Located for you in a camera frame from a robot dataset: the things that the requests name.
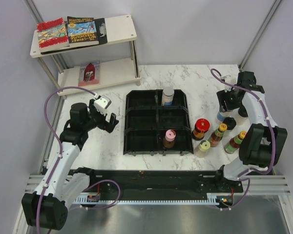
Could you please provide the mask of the blue label clear jar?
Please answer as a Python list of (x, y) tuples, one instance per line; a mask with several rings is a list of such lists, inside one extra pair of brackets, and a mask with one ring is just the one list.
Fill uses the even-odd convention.
[(219, 122), (219, 123), (222, 123), (223, 120), (226, 118), (226, 117), (230, 117), (232, 114), (232, 111), (226, 111), (226, 112), (221, 112), (221, 111), (218, 111), (217, 115), (216, 115), (216, 121)]

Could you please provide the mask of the red lid sauce jar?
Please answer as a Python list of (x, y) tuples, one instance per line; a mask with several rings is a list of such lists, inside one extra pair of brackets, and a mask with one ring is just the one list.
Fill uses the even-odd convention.
[(210, 122), (205, 118), (200, 118), (196, 121), (194, 129), (192, 131), (192, 138), (194, 140), (202, 140), (205, 136), (205, 133), (210, 128)]

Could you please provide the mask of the yellow cap sauce bottle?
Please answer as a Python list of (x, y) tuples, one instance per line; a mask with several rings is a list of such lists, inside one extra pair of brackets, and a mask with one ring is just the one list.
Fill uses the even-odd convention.
[(212, 132), (212, 134), (208, 138), (208, 142), (210, 143), (211, 147), (216, 147), (219, 144), (227, 128), (227, 124), (221, 123), (219, 127), (214, 132)]

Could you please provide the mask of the green label sauce bottle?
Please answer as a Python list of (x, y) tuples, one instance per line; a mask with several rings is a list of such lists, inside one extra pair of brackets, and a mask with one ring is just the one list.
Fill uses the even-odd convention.
[(238, 135), (231, 138), (229, 142), (224, 146), (225, 152), (228, 154), (233, 154), (240, 147), (246, 134), (246, 131), (241, 131)]

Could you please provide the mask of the black compartment organizer tray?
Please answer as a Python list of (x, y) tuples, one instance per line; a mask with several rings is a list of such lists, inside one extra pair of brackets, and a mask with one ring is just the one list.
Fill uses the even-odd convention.
[[(186, 94), (174, 91), (171, 106), (162, 106), (162, 90), (133, 90), (126, 96), (124, 149), (125, 155), (181, 156), (193, 153), (191, 124)], [(167, 130), (176, 132), (172, 148), (163, 146)]]

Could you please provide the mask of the pink lid spice jar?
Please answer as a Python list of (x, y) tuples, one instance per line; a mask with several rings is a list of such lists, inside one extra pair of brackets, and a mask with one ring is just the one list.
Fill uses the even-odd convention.
[(165, 148), (172, 148), (175, 144), (176, 132), (172, 129), (166, 131), (163, 138), (163, 146)]

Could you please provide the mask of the clear jar grey lid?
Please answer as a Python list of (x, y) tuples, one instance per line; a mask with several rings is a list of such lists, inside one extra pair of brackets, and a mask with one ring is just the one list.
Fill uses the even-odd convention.
[(162, 106), (171, 106), (172, 102), (173, 102), (173, 97), (174, 97), (174, 89), (171, 87), (164, 88), (163, 92), (162, 92), (161, 105)]

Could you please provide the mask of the white two-tier shelf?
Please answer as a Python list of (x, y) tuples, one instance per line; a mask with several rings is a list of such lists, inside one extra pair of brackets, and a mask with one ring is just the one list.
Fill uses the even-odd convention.
[(57, 89), (77, 86), (79, 66), (90, 61), (101, 61), (100, 83), (89, 85), (89, 90), (136, 83), (140, 85), (140, 72), (137, 59), (137, 33), (131, 15), (122, 15), (105, 19), (107, 43), (57, 50), (49, 56), (58, 68), (53, 75), (43, 61), (46, 54), (41, 54), (38, 45), (38, 34), (32, 39), (30, 56), (36, 59)]

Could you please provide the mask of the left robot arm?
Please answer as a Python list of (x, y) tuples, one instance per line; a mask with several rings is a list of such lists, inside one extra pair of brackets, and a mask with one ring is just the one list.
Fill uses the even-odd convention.
[(66, 178), (88, 139), (88, 132), (99, 128), (111, 133), (118, 124), (115, 114), (106, 120), (110, 104), (109, 98), (100, 96), (91, 99), (89, 104), (80, 102), (71, 106), (70, 118), (60, 134), (59, 149), (50, 168), (34, 192), (25, 193), (21, 200), (29, 226), (62, 229), (74, 200), (82, 191), (91, 192), (97, 188), (94, 170), (90, 168), (78, 168), (69, 181)]

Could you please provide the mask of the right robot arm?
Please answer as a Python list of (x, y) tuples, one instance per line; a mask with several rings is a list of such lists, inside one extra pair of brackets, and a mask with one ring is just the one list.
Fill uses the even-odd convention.
[(265, 91), (256, 83), (253, 72), (239, 72), (235, 85), (227, 83), (216, 69), (211, 74), (229, 90), (217, 92), (221, 112), (244, 107), (248, 114), (250, 127), (239, 148), (238, 157), (222, 166), (223, 175), (214, 179), (215, 189), (225, 192), (231, 187), (231, 180), (240, 180), (250, 172), (268, 174), (280, 158), (286, 138), (285, 128), (278, 127), (270, 115)]

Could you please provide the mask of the pink book on lower shelf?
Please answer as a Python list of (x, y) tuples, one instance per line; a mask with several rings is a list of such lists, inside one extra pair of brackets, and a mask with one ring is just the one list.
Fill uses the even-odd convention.
[(89, 86), (100, 84), (100, 61), (93, 61), (80, 65), (78, 86)]

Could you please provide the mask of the yellow lid spice jar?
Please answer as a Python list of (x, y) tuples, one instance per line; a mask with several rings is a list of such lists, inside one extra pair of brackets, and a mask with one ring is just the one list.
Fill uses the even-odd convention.
[(194, 149), (195, 156), (204, 158), (210, 149), (210, 142), (208, 140), (202, 140)]

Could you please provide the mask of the black cover treehouse book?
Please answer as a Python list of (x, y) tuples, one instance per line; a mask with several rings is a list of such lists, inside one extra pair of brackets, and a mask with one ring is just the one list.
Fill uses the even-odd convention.
[(67, 17), (67, 34), (72, 48), (98, 45), (98, 33), (94, 18)]

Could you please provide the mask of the red cover book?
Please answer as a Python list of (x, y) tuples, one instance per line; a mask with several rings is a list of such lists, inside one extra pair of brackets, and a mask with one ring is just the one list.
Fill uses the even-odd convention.
[(40, 52), (48, 52), (69, 46), (63, 18), (37, 24)]

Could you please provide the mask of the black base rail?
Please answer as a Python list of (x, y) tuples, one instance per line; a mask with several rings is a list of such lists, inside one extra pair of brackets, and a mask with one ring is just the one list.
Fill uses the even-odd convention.
[(240, 181), (228, 180), (217, 171), (131, 171), (93, 170), (80, 167), (69, 174), (90, 177), (90, 192), (99, 192), (100, 200), (185, 201), (206, 200), (208, 193), (243, 192)]

